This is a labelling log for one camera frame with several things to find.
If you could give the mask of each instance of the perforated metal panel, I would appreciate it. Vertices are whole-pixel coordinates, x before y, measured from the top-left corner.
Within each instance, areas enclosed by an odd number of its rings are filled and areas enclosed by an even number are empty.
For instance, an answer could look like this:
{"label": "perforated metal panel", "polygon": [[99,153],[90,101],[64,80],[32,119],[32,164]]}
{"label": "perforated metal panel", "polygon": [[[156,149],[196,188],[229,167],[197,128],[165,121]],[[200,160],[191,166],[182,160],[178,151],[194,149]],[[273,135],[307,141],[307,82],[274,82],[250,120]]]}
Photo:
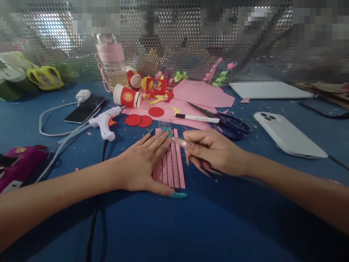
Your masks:
{"label": "perforated metal panel", "polygon": [[[57,66],[65,81],[101,80],[91,35],[99,32],[120,33],[126,63],[143,75],[186,71],[190,79],[201,80],[219,57],[223,62],[215,77],[228,63],[237,64],[227,82],[340,81],[348,73],[347,35],[324,44],[315,37],[304,45],[313,27],[304,26],[302,35],[293,26],[293,0],[92,0],[83,6],[85,2],[90,1],[24,0],[23,41],[11,48],[36,64]],[[333,24],[341,21],[344,28],[348,21],[345,12],[338,12],[341,8],[344,3],[337,12],[321,15],[325,20],[331,16]]]}

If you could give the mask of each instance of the black phone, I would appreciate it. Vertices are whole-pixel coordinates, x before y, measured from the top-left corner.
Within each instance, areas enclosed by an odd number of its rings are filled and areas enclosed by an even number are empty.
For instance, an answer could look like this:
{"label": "black phone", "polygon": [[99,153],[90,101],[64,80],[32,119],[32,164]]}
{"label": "black phone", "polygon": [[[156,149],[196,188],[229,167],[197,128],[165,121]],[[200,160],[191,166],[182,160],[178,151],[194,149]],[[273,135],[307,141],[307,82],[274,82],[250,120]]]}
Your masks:
{"label": "black phone", "polygon": [[106,100],[104,96],[90,96],[78,108],[76,108],[64,121],[74,124],[85,123]]}

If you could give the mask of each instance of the teal nail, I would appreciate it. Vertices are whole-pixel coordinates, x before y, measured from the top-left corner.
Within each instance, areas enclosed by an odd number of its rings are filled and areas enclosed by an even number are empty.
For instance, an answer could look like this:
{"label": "teal nail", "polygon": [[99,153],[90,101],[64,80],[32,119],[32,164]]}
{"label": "teal nail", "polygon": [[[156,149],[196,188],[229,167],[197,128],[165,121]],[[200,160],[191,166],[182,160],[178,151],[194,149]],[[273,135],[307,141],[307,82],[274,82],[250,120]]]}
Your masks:
{"label": "teal nail", "polygon": [[188,195],[186,194],[186,193],[177,193],[177,192],[175,192],[175,193],[173,193],[172,194],[172,198],[186,198]]}

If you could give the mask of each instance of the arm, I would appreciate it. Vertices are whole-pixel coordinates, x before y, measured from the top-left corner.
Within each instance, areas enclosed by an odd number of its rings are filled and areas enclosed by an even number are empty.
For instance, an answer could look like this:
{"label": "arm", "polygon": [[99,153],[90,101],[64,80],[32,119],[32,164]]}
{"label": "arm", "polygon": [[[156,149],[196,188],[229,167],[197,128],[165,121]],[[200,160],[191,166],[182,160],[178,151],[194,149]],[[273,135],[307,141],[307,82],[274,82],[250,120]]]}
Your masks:
{"label": "arm", "polygon": [[247,175],[296,202],[349,235],[349,189],[259,155],[250,154]]}
{"label": "arm", "polygon": [[256,178],[349,235],[349,188],[246,152],[214,130],[183,136],[187,158],[202,172]]}
{"label": "arm", "polygon": [[185,197],[152,179],[153,165],[170,143],[168,132],[145,135],[121,155],[103,163],[0,194],[0,252],[60,210],[108,191],[151,191]]}

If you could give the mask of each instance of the red paper circle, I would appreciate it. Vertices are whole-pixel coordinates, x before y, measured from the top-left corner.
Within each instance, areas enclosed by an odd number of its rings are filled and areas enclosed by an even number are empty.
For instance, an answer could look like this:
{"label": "red paper circle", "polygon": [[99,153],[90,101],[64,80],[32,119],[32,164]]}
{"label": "red paper circle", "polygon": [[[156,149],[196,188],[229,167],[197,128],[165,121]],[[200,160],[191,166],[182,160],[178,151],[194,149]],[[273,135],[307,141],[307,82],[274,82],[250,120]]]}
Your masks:
{"label": "red paper circle", "polygon": [[139,127],[148,127],[153,123],[150,116],[141,116],[142,122],[138,125]]}
{"label": "red paper circle", "polygon": [[149,109],[148,114],[150,114],[152,117],[161,117],[163,116],[165,111],[160,107],[152,107]]}
{"label": "red paper circle", "polygon": [[125,119],[125,124],[128,126],[137,126],[142,123],[142,117],[140,115],[129,115]]}

